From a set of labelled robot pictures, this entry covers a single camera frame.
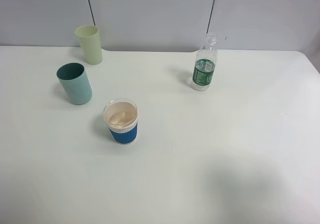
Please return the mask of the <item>clear bottle green label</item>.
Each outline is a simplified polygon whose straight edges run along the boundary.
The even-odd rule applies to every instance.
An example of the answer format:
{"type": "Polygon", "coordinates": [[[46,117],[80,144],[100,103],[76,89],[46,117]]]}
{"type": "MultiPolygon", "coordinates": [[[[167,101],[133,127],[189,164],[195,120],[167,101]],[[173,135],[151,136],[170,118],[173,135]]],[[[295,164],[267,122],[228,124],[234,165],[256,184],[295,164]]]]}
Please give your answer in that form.
{"type": "Polygon", "coordinates": [[[211,84],[218,59],[216,44],[216,34],[214,32],[207,33],[204,45],[196,54],[191,84],[194,90],[205,91],[211,84]]]}

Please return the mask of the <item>blue sleeved glass cup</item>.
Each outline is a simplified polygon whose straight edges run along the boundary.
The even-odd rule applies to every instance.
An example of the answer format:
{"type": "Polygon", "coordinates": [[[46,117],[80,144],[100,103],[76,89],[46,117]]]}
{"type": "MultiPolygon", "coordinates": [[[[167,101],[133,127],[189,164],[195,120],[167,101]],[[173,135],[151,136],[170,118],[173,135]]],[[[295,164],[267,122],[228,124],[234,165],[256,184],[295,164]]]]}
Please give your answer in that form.
{"type": "Polygon", "coordinates": [[[106,122],[114,140],[126,145],[132,143],[138,134],[138,107],[129,99],[110,101],[103,110],[106,122]]]}

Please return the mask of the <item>teal plastic cup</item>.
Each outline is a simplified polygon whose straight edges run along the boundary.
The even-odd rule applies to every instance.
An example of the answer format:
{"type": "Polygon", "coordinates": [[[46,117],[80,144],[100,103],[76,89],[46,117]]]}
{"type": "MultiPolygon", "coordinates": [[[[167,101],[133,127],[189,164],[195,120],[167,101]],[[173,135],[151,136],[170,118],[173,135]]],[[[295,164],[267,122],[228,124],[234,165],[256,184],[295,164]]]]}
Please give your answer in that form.
{"type": "Polygon", "coordinates": [[[92,88],[82,64],[65,64],[57,70],[56,76],[72,104],[83,105],[91,100],[92,88]]]}

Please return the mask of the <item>light green plastic cup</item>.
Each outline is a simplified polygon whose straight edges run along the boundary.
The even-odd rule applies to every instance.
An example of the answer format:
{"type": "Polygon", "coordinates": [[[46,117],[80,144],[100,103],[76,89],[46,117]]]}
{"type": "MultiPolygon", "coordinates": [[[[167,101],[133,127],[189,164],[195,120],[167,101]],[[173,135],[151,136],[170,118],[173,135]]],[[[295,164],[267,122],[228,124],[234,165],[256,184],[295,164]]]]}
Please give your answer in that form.
{"type": "Polygon", "coordinates": [[[103,56],[98,27],[83,25],[78,27],[74,32],[84,52],[87,63],[91,65],[100,64],[103,56]]]}

